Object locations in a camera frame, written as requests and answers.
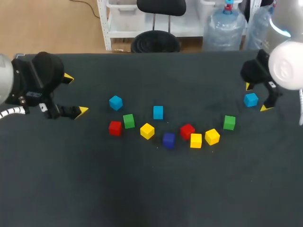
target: cube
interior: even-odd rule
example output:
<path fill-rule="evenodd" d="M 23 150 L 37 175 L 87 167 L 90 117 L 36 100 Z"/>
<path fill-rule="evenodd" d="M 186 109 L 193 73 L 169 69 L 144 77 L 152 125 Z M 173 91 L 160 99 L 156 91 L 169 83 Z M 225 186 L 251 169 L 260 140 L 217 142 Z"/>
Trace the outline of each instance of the cube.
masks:
<path fill-rule="evenodd" d="M 205 140 L 209 145 L 216 144 L 220 140 L 220 134 L 216 129 L 211 129 L 205 133 Z"/>
<path fill-rule="evenodd" d="M 124 115 L 123 120 L 126 129 L 134 128 L 134 116 L 132 114 Z"/>
<path fill-rule="evenodd" d="M 111 122 L 109 125 L 109 134 L 111 136 L 120 136 L 122 132 L 121 122 Z"/>
<path fill-rule="evenodd" d="M 244 97 L 244 103 L 247 107 L 252 107 L 258 105 L 259 98 L 255 93 L 247 94 Z"/>
<path fill-rule="evenodd" d="M 153 118 L 154 120 L 163 120 L 163 106 L 153 107 Z"/>
<path fill-rule="evenodd" d="M 236 118 L 232 116 L 225 116 L 223 129 L 234 130 L 236 125 Z"/>
<path fill-rule="evenodd" d="M 168 149 L 173 149 L 175 146 L 175 134 L 165 133 L 163 136 L 163 146 Z"/>
<path fill-rule="evenodd" d="M 195 128 L 191 126 L 190 124 L 184 125 L 180 129 L 180 135 L 183 137 L 185 140 L 190 139 L 190 134 L 195 133 Z"/>
<path fill-rule="evenodd" d="M 118 96 L 114 96 L 109 100 L 109 106 L 112 107 L 114 110 L 119 110 L 123 106 L 122 98 Z"/>
<path fill-rule="evenodd" d="M 190 148 L 201 148 L 202 147 L 202 134 L 190 135 Z"/>
<path fill-rule="evenodd" d="M 155 128 L 150 124 L 146 123 L 144 126 L 140 128 L 140 134 L 149 140 L 155 134 Z"/>

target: white shelf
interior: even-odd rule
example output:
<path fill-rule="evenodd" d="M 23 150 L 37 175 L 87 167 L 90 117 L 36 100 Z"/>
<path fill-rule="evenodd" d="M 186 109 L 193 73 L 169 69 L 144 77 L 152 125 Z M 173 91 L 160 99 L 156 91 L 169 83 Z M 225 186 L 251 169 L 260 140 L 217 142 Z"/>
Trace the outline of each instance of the white shelf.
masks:
<path fill-rule="evenodd" d="M 195 37 L 203 36 L 203 25 L 197 14 L 196 6 L 200 0 L 186 0 L 187 10 L 181 17 L 171 17 L 170 30 L 176 37 Z M 147 14 L 145 18 L 144 30 L 136 32 L 119 31 L 117 26 L 112 21 L 112 15 L 109 14 L 107 19 L 107 0 L 97 0 L 100 14 L 100 22 L 103 31 L 104 44 L 106 50 L 111 51 L 111 38 L 134 38 L 142 32 L 152 30 L 153 15 Z M 251 16 L 260 7 L 261 0 L 251 0 Z M 156 15 L 155 29 L 161 31 L 168 31 L 168 16 Z"/>
<path fill-rule="evenodd" d="M 110 38 L 134 38 L 142 32 L 152 30 L 153 14 L 146 14 L 144 30 L 135 32 L 118 31 L 115 24 L 109 15 L 109 32 Z M 155 30 L 168 31 L 169 17 L 166 15 L 156 15 Z M 203 36 L 203 29 L 200 26 L 196 9 L 193 6 L 188 6 L 186 13 L 181 17 L 171 16 L 170 31 L 176 37 L 193 37 Z"/>

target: plastic water bottle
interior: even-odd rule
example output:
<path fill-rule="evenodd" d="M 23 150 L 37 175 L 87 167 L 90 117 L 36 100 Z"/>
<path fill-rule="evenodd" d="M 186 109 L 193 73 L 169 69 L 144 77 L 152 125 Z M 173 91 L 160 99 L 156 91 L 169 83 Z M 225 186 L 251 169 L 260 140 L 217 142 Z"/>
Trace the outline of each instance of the plastic water bottle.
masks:
<path fill-rule="evenodd" d="M 245 50 L 259 50 L 266 39 L 269 20 L 276 7 L 276 1 L 270 6 L 260 7 L 255 13 L 248 28 L 248 33 L 244 45 Z"/>
<path fill-rule="evenodd" d="M 225 0 L 225 7 L 216 9 L 208 18 L 203 37 L 204 51 L 236 51 L 240 49 L 246 20 L 233 0 Z"/>

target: chair seat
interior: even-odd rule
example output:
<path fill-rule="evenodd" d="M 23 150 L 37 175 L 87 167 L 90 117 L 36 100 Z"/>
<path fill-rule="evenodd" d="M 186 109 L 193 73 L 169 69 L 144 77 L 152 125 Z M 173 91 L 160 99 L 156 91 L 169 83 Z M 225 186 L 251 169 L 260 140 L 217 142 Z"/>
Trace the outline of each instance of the chair seat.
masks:
<path fill-rule="evenodd" d="M 180 52 L 177 38 L 164 31 L 147 31 L 139 34 L 131 45 L 133 53 Z"/>
<path fill-rule="evenodd" d="M 185 0 L 137 0 L 139 10 L 145 13 L 182 16 L 186 11 Z"/>

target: white box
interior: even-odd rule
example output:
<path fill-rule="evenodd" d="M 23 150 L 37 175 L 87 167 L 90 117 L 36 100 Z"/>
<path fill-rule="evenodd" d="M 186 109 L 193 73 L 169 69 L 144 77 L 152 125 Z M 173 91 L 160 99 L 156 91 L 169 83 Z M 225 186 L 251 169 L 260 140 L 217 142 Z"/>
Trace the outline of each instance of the white box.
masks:
<path fill-rule="evenodd" d="M 110 9 L 112 15 L 112 23 L 120 31 L 143 30 L 145 13 L 138 9 L 137 4 L 120 5 L 122 2 L 122 0 L 107 1 L 107 7 Z"/>
<path fill-rule="evenodd" d="M 243 0 L 235 0 L 233 4 L 233 9 L 237 9 L 239 4 Z M 207 17 L 213 12 L 214 9 L 218 7 L 224 7 L 225 1 L 224 0 L 216 0 L 216 1 L 211 1 L 211 0 L 198 0 L 198 16 L 200 19 L 201 26 L 204 27 Z"/>

